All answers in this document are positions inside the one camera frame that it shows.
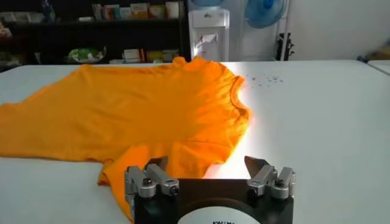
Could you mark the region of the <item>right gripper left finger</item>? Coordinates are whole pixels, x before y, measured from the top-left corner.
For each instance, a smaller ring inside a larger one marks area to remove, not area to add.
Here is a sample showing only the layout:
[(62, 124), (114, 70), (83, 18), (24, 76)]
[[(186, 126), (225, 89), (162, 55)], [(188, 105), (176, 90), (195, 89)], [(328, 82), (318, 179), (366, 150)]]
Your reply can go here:
[(129, 166), (124, 173), (125, 198), (134, 198), (136, 195), (141, 198), (152, 198), (157, 194), (158, 188), (164, 195), (178, 196), (179, 180), (165, 172), (167, 163), (168, 157), (164, 156), (150, 160), (143, 170), (138, 166)]

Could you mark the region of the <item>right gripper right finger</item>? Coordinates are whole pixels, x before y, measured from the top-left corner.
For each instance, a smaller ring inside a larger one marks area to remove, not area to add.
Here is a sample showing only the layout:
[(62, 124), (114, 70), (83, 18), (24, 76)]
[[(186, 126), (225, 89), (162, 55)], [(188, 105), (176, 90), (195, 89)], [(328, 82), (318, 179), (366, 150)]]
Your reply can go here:
[(292, 168), (284, 167), (279, 172), (265, 159), (251, 156), (245, 156), (244, 163), (250, 175), (247, 180), (249, 198), (260, 198), (264, 194), (277, 200), (295, 197), (296, 173)]

